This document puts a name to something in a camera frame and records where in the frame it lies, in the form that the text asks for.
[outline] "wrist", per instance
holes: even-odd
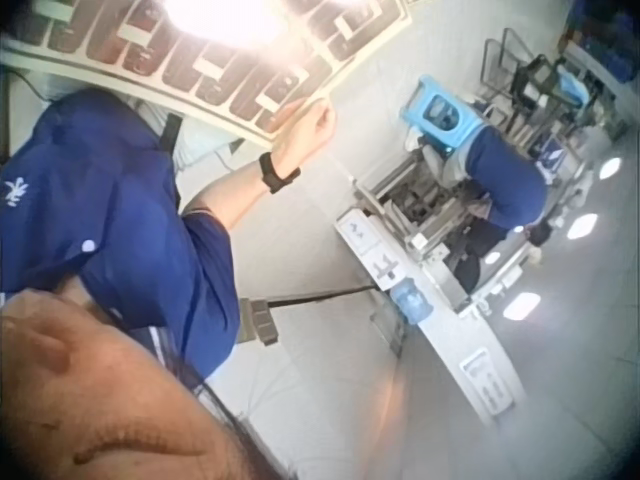
[[[273,169],[276,172],[276,175],[283,180],[298,169],[299,163],[293,160],[290,156],[277,150],[271,153],[271,162],[273,163]]]

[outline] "fist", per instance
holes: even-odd
[[[274,142],[271,160],[280,178],[286,178],[320,151],[333,137],[336,112],[328,99],[316,100],[300,110],[304,99],[286,106],[274,119],[271,131],[284,125]]]

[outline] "blue bottle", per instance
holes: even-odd
[[[398,306],[410,325],[417,325],[427,320],[433,313],[433,305],[418,290],[413,278],[405,278],[393,287],[391,300]]]

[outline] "white logo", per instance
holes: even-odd
[[[28,184],[24,183],[24,178],[18,177],[15,182],[4,182],[11,190],[7,193],[5,200],[10,207],[18,206],[22,196],[27,193]]]

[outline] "poster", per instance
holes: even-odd
[[[286,32],[246,51],[178,30],[159,0],[37,0],[3,38],[2,62],[134,95],[268,147],[285,104],[330,92],[411,21],[404,0],[265,1]]]

